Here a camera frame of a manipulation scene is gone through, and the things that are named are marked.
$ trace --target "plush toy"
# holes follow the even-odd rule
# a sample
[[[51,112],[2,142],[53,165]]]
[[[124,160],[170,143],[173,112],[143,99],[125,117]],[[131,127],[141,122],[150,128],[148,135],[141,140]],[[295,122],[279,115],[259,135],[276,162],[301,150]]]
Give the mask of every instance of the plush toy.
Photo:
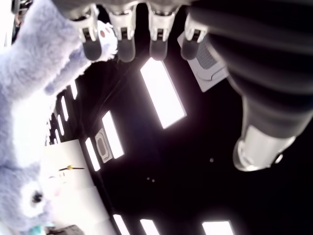
[[[98,22],[100,61],[116,54],[109,24]],[[0,221],[21,234],[51,222],[40,180],[46,122],[56,95],[91,64],[79,35],[51,0],[35,0],[17,40],[0,54]]]

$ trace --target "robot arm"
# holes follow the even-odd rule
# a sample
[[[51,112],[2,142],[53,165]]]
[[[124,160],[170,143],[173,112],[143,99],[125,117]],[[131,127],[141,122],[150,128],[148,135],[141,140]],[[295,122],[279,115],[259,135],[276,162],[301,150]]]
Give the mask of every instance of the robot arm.
[[[97,60],[101,54],[94,4],[103,5],[118,37],[118,56],[124,62],[132,61],[135,55],[134,31],[139,3],[148,6],[150,54],[156,60],[166,56],[167,39],[180,6],[193,3],[192,0],[53,2],[80,32],[85,55],[91,60]],[[209,37],[226,63],[230,84],[243,98],[242,135],[234,149],[234,164],[242,171],[270,167],[313,116],[313,72],[310,67],[313,38],[312,31],[308,33],[302,29],[307,24],[305,19],[310,18],[303,16],[312,12],[308,10],[312,3],[258,1],[261,8],[258,9],[254,1],[243,1],[241,4],[245,4],[245,8],[255,11],[254,15],[249,15],[242,11],[237,1],[198,2],[197,6],[201,7],[191,7],[187,16],[181,54],[185,59],[195,58],[199,43],[204,36]],[[285,20],[285,26],[277,16],[270,18],[275,11],[267,12],[267,9],[274,8],[283,14],[280,20]],[[290,17],[295,12],[301,15]]]

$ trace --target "fluorescent light panel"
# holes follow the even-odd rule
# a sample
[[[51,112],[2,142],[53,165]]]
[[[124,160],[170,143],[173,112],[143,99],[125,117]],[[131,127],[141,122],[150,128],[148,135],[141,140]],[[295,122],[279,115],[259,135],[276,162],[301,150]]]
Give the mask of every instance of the fluorescent light panel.
[[[172,80],[161,61],[150,58],[140,71],[163,129],[186,116]]]
[[[118,229],[119,231],[121,232],[122,235],[130,235],[127,228],[126,228],[126,225],[122,219],[122,217],[118,214],[114,214],[113,215],[113,218],[118,226]]]
[[[62,121],[61,121],[61,116],[58,114],[58,123],[59,123],[59,127],[60,127],[60,131],[61,131],[61,135],[64,135],[64,129],[63,129],[63,125],[62,125]]]
[[[76,99],[76,97],[77,97],[77,88],[76,88],[75,80],[73,80],[70,83],[70,89],[72,90],[73,99]]]
[[[65,119],[65,121],[67,121],[68,120],[68,113],[67,113],[67,105],[65,104],[64,96],[61,98],[61,105],[62,105],[62,109],[63,109],[64,119]]]
[[[58,129],[55,129],[55,137],[57,138],[57,143],[61,143]]]
[[[141,225],[146,232],[146,235],[160,235],[157,231],[157,228],[152,220],[141,219]]]
[[[102,118],[103,126],[106,131],[109,144],[112,150],[112,154],[114,158],[119,158],[120,156],[124,155],[124,151],[119,141],[117,131],[113,122],[113,118],[111,112],[108,111],[104,117]]]
[[[202,226],[206,235],[234,235],[228,221],[203,222]]]
[[[92,146],[90,138],[88,138],[85,143],[86,143],[86,146],[87,146],[87,151],[89,153],[89,156],[90,156],[91,163],[93,165],[94,171],[98,171],[100,169],[100,165],[99,165],[99,162],[97,160],[96,154],[94,152],[94,149],[93,149],[93,146]]]

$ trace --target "ceiling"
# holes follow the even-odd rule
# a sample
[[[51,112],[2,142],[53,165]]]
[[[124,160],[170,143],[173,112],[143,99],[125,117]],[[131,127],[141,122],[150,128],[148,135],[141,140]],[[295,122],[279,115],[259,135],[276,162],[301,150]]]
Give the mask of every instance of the ceiling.
[[[310,234],[313,124],[279,164],[256,172],[236,170],[232,152],[241,134],[241,98],[226,79],[201,92],[177,43],[185,16],[182,8],[164,63],[187,116],[165,130],[158,120],[140,73],[150,41],[148,10],[140,4],[135,59],[93,64],[76,80],[76,100],[69,87],[59,94],[56,112],[61,113],[63,95],[69,112],[61,140],[80,140],[109,214],[122,215],[131,235],[145,234],[143,218],[152,219],[161,235],[204,235],[201,223],[210,220],[230,220],[237,235]],[[104,10],[99,18],[108,21]],[[94,136],[108,110],[125,155],[94,172],[85,140],[90,137],[95,148]],[[54,117],[51,123],[57,128]]]

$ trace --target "plush toy eye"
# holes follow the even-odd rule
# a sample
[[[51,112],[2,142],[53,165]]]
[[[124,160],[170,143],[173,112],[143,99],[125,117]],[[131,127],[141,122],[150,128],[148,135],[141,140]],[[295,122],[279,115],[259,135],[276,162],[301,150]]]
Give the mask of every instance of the plush toy eye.
[[[40,203],[43,199],[42,193],[35,192],[35,195],[33,196],[33,203]]]

